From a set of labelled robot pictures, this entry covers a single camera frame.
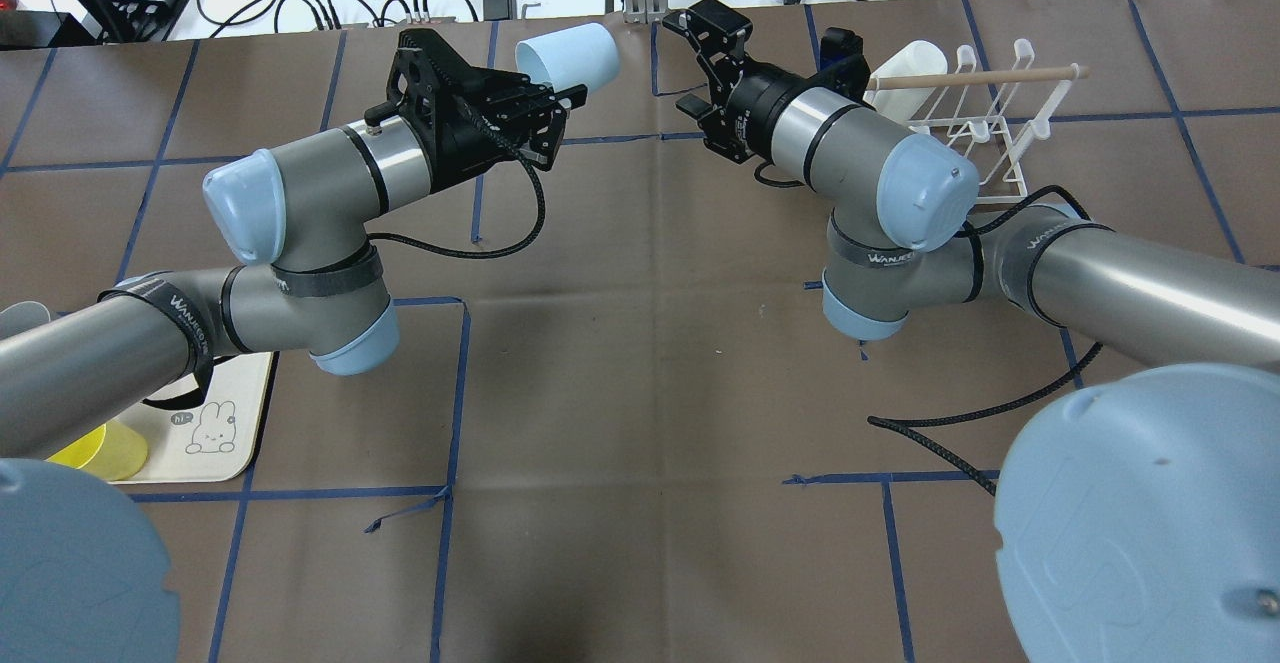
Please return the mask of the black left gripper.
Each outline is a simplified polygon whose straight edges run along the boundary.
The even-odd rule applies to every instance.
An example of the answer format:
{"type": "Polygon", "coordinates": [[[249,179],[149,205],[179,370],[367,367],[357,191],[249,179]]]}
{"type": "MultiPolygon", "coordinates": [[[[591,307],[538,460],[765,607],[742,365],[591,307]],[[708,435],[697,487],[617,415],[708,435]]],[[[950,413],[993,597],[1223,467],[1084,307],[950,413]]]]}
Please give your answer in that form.
{"type": "Polygon", "coordinates": [[[552,90],[521,72],[472,67],[434,29],[401,31],[388,81],[388,101],[424,148],[433,189],[498,163],[550,170],[570,111],[588,95],[588,84],[552,90]]]}

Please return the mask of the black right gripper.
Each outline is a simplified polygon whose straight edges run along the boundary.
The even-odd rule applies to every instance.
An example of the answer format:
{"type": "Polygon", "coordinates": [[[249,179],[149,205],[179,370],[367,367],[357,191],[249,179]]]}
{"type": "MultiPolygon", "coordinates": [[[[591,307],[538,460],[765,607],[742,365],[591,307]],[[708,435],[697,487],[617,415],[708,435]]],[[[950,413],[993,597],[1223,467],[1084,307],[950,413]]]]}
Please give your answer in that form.
{"type": "Polygon", "coordinates": [[[746,52],[753,20],[719,0],[668,12],[662,26],[690,44],[708,78],[708,101],[689,92],[675,102],[704,134],[704,147],[739,165],[753,156],[774,161],[776,127],[806,79],[774,63],[754,60],[746,52]]]}

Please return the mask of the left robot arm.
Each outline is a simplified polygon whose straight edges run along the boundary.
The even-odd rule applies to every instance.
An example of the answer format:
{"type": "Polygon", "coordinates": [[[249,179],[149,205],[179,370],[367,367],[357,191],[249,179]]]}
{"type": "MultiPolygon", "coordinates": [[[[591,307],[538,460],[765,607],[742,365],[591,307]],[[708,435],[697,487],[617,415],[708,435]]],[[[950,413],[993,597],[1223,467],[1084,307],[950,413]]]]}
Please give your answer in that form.
{"type": "Polygon", "coordinates": [[[236,268],[129,276],[96,302],[3,340],[3,659],[172,662],[170,559],[123,493],[51,454],[131,404],[204,404],[221,358],[306,349],[367,372],[399,340],[367,221],[498,163],[531,179],[570,111],[617,76],[612,40],[585,70],[518,44],[516,70],[472,67],[434,29],[404,29],[387,101],[360,122],[260,148],[205,177],[236,268]]]}

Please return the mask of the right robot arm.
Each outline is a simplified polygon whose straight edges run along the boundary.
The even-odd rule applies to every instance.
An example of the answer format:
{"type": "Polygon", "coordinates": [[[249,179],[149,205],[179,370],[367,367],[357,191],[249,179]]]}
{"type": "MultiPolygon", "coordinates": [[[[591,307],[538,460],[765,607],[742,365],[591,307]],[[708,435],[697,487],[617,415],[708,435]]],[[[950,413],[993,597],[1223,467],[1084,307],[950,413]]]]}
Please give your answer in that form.
{"type": "Polygon", "coordinates": [[[925,435],[1012,403],[931,420],[869,419],[995,499],[995,559],[1032,662],[1277,659],[1277,275],[1124,236],[1060,186],[979,215],[982,177],[867,90],[854,31],[820,38],[809,78],[746,51],[717,0],[668,12],[709,99],[677,102],[709,151],[762,157],[823,195],[823,311],[883,340],[915,308],[1002,297],[1143,363],[1048,401],[989,479],[925,435]]]}

